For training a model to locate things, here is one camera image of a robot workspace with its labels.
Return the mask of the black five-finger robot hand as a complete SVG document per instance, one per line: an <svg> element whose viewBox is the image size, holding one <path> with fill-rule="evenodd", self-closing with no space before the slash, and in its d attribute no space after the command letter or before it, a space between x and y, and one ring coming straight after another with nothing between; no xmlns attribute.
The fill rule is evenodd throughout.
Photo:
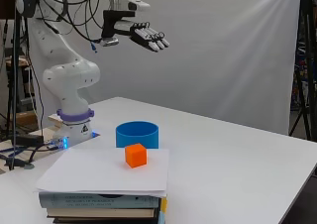
<svg viewBox="0 0 317 224"><path fill-rule="evenodd" d="M116 46L119 44L116 35L120 35L128 37L137 45L155 53L169 47L165 34L154 30L149 22L129 21L129 18L135 16L134 11L104 10L100 45L102 47Z"/></svg>

